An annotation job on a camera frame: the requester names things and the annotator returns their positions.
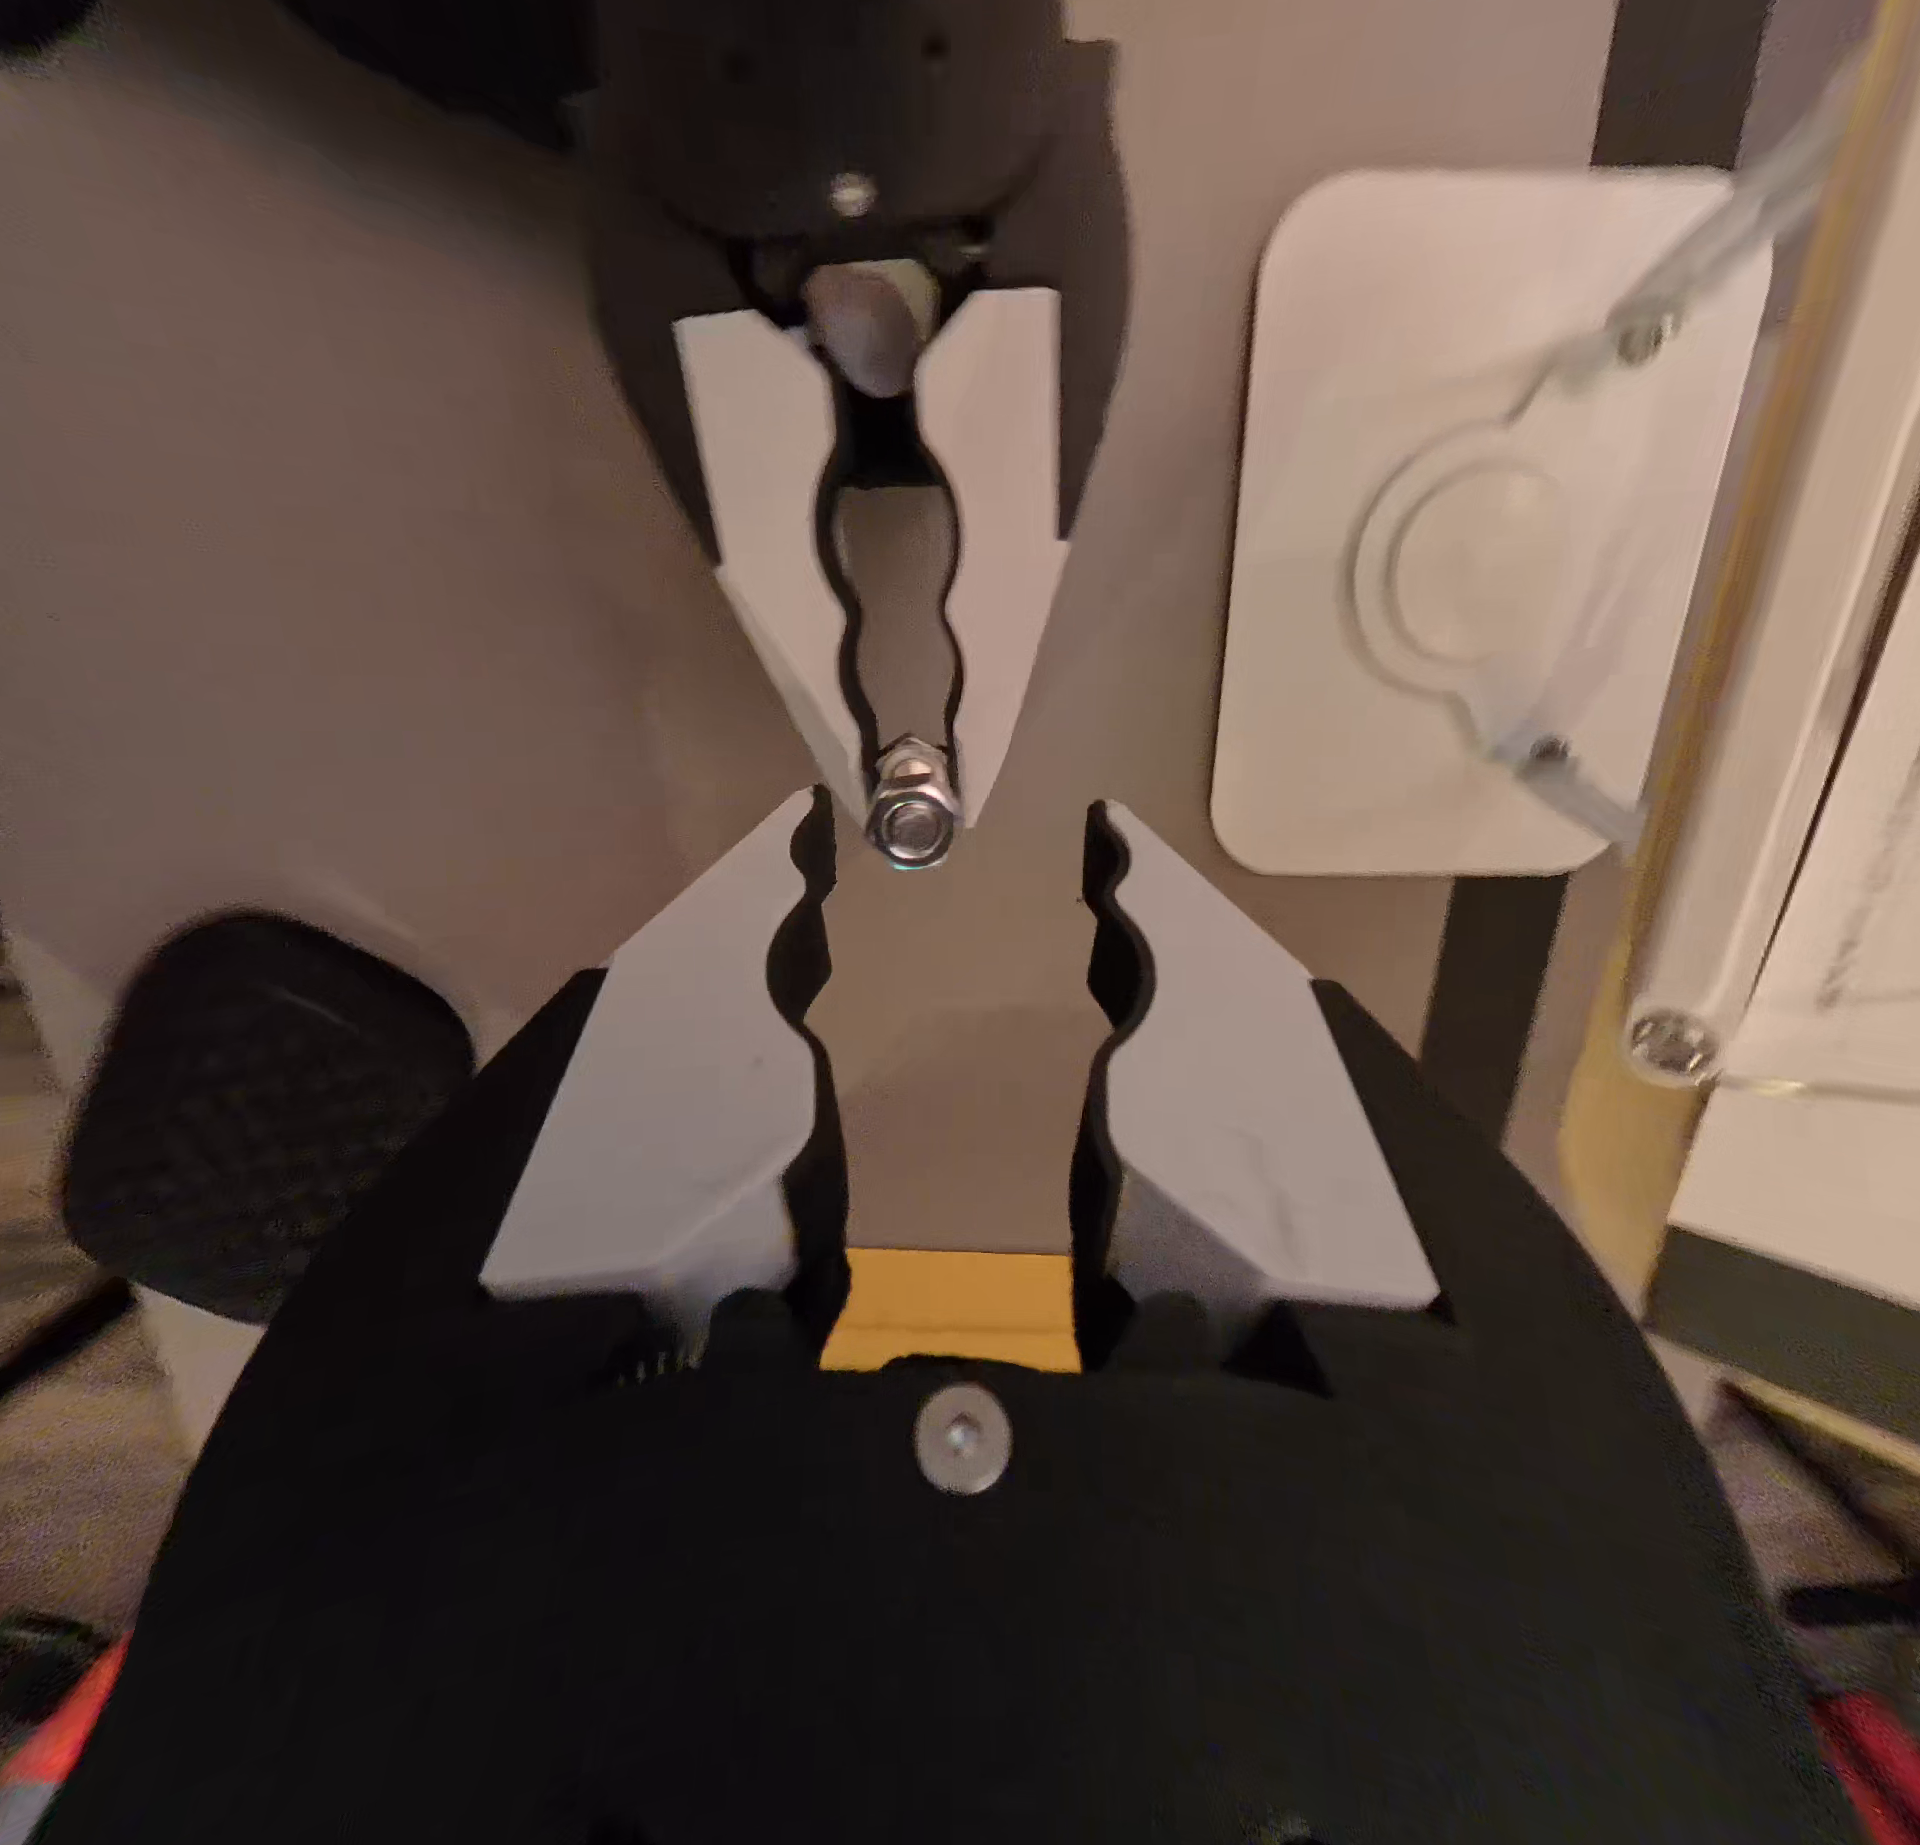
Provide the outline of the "orange traffic cone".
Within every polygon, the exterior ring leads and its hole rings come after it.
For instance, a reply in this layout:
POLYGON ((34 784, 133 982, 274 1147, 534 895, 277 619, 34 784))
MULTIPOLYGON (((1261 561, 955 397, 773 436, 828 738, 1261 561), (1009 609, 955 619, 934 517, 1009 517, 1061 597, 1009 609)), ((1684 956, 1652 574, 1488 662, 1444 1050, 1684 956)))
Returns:
POLYGON ((59 1704, 25 1730, 25 1745, 0 1769, 0 1841, 34 1845, 59 1784, 69 1782, 84 1740, 120 1686, 129 1655, 129 1634, 120 1634, 98 1665, 84 1665, 82 1686, 59 1696, 59 1704))

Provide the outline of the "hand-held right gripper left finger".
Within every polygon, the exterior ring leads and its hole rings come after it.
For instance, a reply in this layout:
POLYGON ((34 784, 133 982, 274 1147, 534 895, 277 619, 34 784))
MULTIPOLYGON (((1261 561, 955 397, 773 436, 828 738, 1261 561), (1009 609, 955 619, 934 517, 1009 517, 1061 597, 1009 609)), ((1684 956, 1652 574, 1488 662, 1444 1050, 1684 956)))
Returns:
POLYGON ((487 1300, 835 1292, 849 1145, 809 1006, 832 977, 832 794, 788 794, 606 962, 496 1251, 487 1300))

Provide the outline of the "red fabric box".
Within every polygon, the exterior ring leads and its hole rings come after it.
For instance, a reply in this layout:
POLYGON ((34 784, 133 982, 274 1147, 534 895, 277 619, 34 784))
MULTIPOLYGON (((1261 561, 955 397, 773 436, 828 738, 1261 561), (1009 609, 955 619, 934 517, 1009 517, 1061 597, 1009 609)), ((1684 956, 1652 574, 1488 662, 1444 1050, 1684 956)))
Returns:
POLYGON ((1872 1845, 1920 1841, 1920 1745, 1872 1690, 1812 1696, 1819 1751, 1872 1845))

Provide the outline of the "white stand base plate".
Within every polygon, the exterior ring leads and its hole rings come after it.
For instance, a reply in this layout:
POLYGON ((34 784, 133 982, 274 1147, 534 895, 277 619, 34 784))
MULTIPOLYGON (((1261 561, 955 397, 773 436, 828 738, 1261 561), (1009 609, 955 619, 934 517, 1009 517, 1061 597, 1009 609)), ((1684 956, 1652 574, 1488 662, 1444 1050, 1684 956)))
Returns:
POLYGON ((1566 340, 1727 174, 1340 174, 1254 285, 1210 831, 1250 874, 1574 874, 1632 847, 1771 307, 1643 369, 1566 340))

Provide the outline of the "wooden stand board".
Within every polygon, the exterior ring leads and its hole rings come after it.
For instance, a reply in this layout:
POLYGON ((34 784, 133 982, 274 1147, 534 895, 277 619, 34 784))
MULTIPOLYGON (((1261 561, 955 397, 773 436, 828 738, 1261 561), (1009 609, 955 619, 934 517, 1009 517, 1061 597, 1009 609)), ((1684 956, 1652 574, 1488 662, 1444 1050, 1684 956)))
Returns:
MULTIPOLYGON (((1913 63, 1913 0, 1876 0, 1872 31, 1860 51, 1868 51, 1860 85, 1897 78, 1913 63)), ((1835 154, 1831 190, 1812 208, 1807 246, 1819 240, 1819 221, 1831 208, 1835 176, 1846 174, 1840 154, 1835 154)), ((1669 708, 1669 748, 1655 755, 1647 831, 1632 856, 1618 938, 1617 938, 1604 989, 1594 996, 1586 1042, 1584 1042, 1584 1057, 1577 1057, 1577 1073, 1566 1091, 1566 1115, 1563 1115, 1566 1204, 1574 1204, 1577 1221, 1594 1232, 1594 1251, 1604 1256, 1604 1268, 1617 1268, 1637 1290, 1655 1268, 1661 1229, 1669 1229, 1684 1163, 1692 1163, 1692 1145, 1694 1145, 1703 1109, 1718 1091, 1718 1078, 1707 1091, 1652 1091, 1618 1057, 1632 946, 1647 918, 1643 909, 1647 909, 1652 844, 1655 844, 1655 821, 1661 821, 1661 786, 1676 774, 1676 734, 1684 730, 1684 712, 1692 712, 1692 697, 1684 697, 1692 667, 1694 667, 1694 650, 1684 662, 1679 692, 1669 708)))

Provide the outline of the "steel hex bolt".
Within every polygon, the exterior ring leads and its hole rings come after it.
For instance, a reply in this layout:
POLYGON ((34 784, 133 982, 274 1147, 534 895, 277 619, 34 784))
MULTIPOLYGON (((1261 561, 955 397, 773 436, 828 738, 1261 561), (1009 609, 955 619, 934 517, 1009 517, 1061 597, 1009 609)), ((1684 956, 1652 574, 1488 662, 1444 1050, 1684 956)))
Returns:
POLYGON ((964 813, 938 766, 893 774, 876 784, 865 836, 900 870, 938 870, 961 836, 964 813))

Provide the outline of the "yellow plastic bin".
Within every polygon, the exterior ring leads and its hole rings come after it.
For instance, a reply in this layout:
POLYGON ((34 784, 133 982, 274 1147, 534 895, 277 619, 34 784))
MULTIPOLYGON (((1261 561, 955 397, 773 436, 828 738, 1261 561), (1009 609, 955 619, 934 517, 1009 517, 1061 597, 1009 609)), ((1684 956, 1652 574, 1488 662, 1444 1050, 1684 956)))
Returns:
POLYGON ((1069 1256, 849 1251, 849 1270, 849 1301, 820 1359, 832 1372, 881 1372, 900 1359, 1086 1369, 1069 1256))

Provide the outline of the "person's left hand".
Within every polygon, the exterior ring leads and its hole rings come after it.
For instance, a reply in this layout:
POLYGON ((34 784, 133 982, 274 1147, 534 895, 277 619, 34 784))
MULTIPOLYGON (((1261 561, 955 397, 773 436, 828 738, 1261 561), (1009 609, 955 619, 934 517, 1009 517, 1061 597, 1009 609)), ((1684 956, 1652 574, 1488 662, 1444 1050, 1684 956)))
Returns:
POLYGON ((274 0, 351 63, 534 152, 580 147, 596 0, 274 0))

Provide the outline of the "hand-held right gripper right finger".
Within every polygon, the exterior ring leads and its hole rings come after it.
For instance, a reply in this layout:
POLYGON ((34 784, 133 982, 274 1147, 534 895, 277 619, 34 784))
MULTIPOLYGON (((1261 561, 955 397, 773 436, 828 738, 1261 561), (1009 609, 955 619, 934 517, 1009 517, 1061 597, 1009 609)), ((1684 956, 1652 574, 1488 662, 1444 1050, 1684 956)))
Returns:
POLYGON ((1086 909, 1109 1030, 1071 1145, 1080 1351, 1153 1300, 1198 1301, 1206 1351, 1269 1308, 1444 1301, 1310 967, 1116 797, 1086 821, 1086 909))

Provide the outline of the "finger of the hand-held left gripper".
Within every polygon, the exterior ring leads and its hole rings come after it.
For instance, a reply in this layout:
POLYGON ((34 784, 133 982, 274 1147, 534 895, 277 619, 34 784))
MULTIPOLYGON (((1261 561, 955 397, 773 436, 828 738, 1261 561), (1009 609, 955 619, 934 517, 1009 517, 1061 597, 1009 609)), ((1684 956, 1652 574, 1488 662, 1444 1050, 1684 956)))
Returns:
POLYGON ((708 487, 719 588, 781 697, 820 784, 867 813, 867 753, 849 701, 849 597, 828 545, 835 408, 828 365, 761 310, 675 320, 708 487))
POLYGON ((1061 297, 979 292, 920 365, 920 429, 955 506, 950 766, 979 828, 1061 586, 1061 297))

